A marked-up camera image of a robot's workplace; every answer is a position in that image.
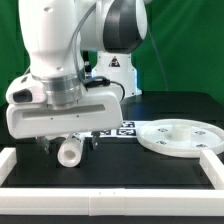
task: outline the white cylindrical part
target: white cylindrical part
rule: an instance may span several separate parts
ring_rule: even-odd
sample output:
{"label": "white cylindrical part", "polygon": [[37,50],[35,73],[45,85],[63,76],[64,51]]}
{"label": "white cylindrical part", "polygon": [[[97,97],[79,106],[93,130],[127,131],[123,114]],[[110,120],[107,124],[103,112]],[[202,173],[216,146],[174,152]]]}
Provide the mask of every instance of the white cylindrical part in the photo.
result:
{"label": "white cylindrical part", "polygon": [[58,161],[65,167],[77,166],[82,158],[83,141],[77,138],[66,139],[59,151]]}
{"label": "white cylindrical part", "polygon": [[172,138],[176,141],[188,141],[191,139],[191,126],[190,125],[173,125]]}

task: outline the white pipe fitting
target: white pipe fitting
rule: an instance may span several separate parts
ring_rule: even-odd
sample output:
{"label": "white pipe fitting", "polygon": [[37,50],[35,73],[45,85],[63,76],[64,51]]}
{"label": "white pipe fitting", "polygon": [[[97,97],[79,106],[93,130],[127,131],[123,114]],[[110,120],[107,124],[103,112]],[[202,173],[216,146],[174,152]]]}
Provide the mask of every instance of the white pipe fitting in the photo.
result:
{"label": "white pipe fitting", "polygon": [[69,137],[58,151],[58,161],[65,167],[75,167],[81,161],[82,151],[83,140]]}

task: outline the white frame border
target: white frame border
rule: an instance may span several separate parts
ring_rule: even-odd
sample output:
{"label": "white frame border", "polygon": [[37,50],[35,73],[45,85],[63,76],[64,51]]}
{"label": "white frame border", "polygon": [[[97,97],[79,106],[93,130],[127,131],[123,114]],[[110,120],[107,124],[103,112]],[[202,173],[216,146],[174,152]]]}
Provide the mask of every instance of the white frame border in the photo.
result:
{"label": "white frame border", "polygon": [[[0,185],[16,164],[16,149],[0,153]],[[224,216],[224,166],[211,150],[200,165],[215,190],[0,188],[0,214]]]}

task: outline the black cable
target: black cable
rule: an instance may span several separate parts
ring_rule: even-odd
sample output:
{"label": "black cable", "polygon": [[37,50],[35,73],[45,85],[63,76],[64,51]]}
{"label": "black cable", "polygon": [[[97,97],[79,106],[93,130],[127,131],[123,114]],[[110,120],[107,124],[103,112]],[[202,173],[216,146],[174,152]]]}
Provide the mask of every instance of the black cable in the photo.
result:
{"label": "black cable", "polygon": [[121,83],[116,82],[116,81],[110,81],[110,83],[117,84],[117,85],[119,85],[121,87],[121,89],[123,91],[123,95],[122,95],[122,99],[121,99],[121,101],[122,101],[124,99],[124,97],[125,97],[125,88],[124,88],[124,86]]}

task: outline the hole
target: hole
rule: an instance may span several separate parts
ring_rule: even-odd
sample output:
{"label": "hole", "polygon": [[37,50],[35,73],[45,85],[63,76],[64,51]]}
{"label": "hole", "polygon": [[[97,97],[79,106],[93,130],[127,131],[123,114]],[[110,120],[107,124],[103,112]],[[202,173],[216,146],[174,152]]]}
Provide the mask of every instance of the hole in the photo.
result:
{"label": "hole", "polygon": [[76,155],[73,151],[68,150],[68,151],[65,152],[65,159],[66,160],[73,160],[73,159],[75,159],[75,157],[76,157]]}
{"label": "hole", "polygon": [[46,8],[44,8],[44,11],[45,11],[45,12],[48,12],[48,13],[51,13],[51,12],[54,11],[54,9],[51,8],[51,7],[46,7]]}
{"label": "hole", "polygon": [[64,69],[62,67],[57,67],[57,70],[62,72]]}

